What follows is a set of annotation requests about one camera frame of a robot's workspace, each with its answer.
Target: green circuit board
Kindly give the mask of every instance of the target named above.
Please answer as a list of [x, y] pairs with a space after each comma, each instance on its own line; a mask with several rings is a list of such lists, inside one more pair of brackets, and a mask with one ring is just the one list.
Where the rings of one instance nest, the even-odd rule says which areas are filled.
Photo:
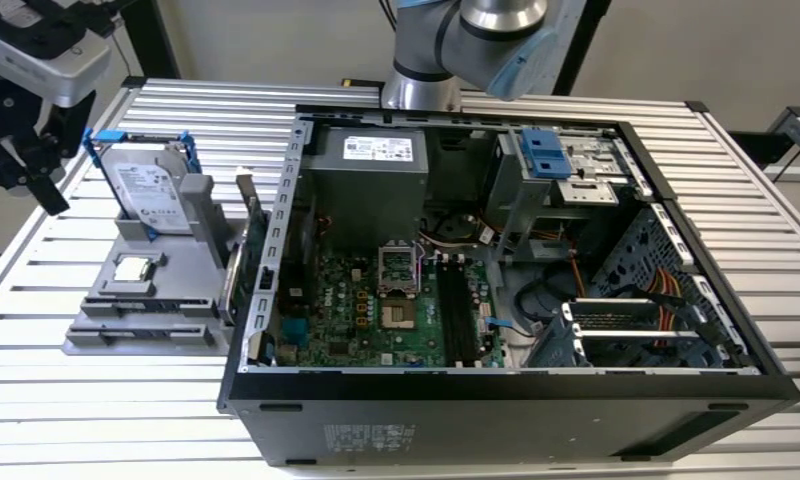
[[[392, 270], [402, 270], [400, 259], [388, 261], [392, 262]], [[438, 319], [434, 261], [421, 262], [420, 290], [414, 299], [398, 295], [380, 298], [376, 292], [376, 256], [350, 257], [324, 252], [318, 265], [316, 305], [308, 319], [306, 345], [297, 348], [296, 365], [405, 368], [448, 366]], [[485, 328], [477, 320], [480, 303], [492, 309], [485, 269], [482, 265], [470, 263], [465, 272], [474, 297], [474, 303], [468, 308], [474, 320], [477, 348], [484, 347], [484, 341], [488, 341], [480, 360], [486, 367], [502, 367], [497, 334], [485, 332], [489, 336], [484, 340], [478, 331]], [[389, 328], [382, 316], [384, 309], [390, 308], [405, 317], [400, 323], [392, 323]], [[408, 318], [408, 309], [413, 309], [412, 319]]]

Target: power supply label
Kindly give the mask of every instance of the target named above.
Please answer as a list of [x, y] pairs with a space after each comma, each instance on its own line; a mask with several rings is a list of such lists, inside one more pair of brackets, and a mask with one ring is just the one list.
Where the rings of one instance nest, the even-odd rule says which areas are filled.
[[382, 160], [412, 162], [412, 139], [382, 137], [346, 137], [344, 160]]
[[122, 163], [115, 172], [139, 221], [161, 233], [189, 231], [171, 177], [157, 165]]
[[414, 425], [324, 425], [325, 443], [333, 452], [408, 452]]

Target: ram slot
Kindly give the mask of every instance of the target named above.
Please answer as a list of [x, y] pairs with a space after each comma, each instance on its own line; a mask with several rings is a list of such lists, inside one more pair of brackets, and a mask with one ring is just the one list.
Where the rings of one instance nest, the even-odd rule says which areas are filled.
[[436, 272], [446, 366], [453, 367], [458, 362], [462, 366], [470, 367], [477, 360], [477, 352], [470, 292], [462, 264], [453, 260], [440, 262]]

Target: aluminum extrusion table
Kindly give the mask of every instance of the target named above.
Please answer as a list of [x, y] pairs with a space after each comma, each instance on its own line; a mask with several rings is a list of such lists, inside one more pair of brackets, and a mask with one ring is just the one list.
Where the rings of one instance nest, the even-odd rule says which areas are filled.
[[[628, 121], [800, 388], [800, 215], [708, 113], [680, 102], [464, 94], [469, 113]], [[234, 169], [272, 208], [296, 103], [374, 107], [370, 88], [150, 80], [118, 93], [95, 128], [189, 130], [213, 196], [244, 215]], [[675, 464], [270, 469], [242, 424], [218, 415], [221, 357], [66, 357], [59, 346], [115, 227], [99, 171], [79, 156], [0, 259], [0, 478], [665, 478], [800, 480], [800, 404]]]

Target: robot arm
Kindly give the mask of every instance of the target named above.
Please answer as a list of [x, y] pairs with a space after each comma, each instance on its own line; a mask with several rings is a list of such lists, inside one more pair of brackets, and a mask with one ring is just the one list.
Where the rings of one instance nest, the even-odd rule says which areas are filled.
[[[0, 0], [0, 187], [27, 188], [50, 215], [67, 209], [51, 175], [77, 153], [109, 65], [103, 37], [127, 3]], [[42, 101], [53, 107], [35, 132]]]
[[398, 0], [385, 108], [458, 110], [461, 78], [501, 100], [524, 95], [557, 35], [546, 0]]

